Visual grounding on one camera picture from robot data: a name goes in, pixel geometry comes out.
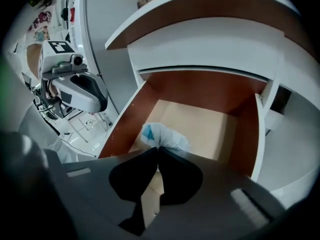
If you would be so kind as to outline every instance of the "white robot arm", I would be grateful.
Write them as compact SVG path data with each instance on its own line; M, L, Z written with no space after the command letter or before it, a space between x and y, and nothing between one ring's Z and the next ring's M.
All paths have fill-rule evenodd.
M41 95L48 106L53 105L60 117L72 108L96 113L108 104L108 91L103 80L90 72L83 56L67 41L46 40L39 57L38 73ZM57 89L50 96L49 85Z

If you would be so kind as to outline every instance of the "open drawer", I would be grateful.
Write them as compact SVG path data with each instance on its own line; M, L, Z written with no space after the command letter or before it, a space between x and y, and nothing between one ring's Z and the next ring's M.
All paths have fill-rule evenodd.
M219 71L141 74L145 83L113 126L99 158L140 148L144 123L163 123L185 135L190 151L257 180L265 143L261 92L266 82Z

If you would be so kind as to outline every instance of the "plastic bag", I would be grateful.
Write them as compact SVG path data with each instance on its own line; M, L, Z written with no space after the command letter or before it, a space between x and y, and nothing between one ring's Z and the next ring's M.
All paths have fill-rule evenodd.
M145 123L142 126L141 141L151 147L166 147L189 151L189 141L179 132L159 122Z

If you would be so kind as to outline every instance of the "black cable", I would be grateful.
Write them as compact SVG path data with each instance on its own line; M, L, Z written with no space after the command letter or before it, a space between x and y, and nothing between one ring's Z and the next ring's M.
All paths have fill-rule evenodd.
M45 111L48 111L48 110L50 110L50 109L52 109L54 106L51 106L51 107L48 107L48 108L46 108L46 109L44 109L44 110L38 110L39 112L45 112Z
M90 153L88 153L88 152L84 152L84 151L82 151L81 149L72 146L69 142L66 142L66 141L65 141L64 139L62 139L62 138L61 138L61 140L62 140L63 142L65 142L65 143L69 144L69 145L70 145L71 147L73 147L74 149L81 151L82 153L86 153L86 154L88 154L88 155L90 155L90 156L93 156L93 157L95 157L95 158L97 157L97 156L94 155L94 154L90 154Z

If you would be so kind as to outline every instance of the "red object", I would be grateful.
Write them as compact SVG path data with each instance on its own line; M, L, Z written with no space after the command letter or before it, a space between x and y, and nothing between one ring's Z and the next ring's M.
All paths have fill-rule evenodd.
M75 22L75 8L74 8L74 7L70 9L70 13L71 13L71 19L70 19L70 21L71 21L72 23L74 23L74 22Z

